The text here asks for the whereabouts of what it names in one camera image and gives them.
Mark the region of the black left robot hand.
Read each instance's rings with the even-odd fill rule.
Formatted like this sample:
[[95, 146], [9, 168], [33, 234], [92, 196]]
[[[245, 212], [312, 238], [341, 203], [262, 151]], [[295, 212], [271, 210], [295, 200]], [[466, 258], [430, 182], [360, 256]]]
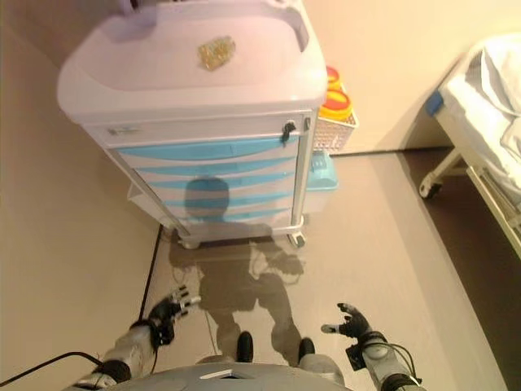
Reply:
[[186, 285], [175, 288], [152, 308], [148, 319], [157, 325], [174, 324], [178, 319], [187, 316], [190, 309], [201, 302], [201, 296], [191, 295]]

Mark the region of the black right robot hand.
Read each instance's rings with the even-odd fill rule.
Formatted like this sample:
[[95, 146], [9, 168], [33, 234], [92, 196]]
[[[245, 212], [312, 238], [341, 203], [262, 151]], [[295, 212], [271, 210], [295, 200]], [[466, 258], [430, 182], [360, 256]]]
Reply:
[[323, 333], [358, 339], [372, 331], [366, 317], [357, 307], [349, 303], [338, 303], [337, 307], [344, 313], [344, 322], [338, 325], [323, 324], [321, 326]]

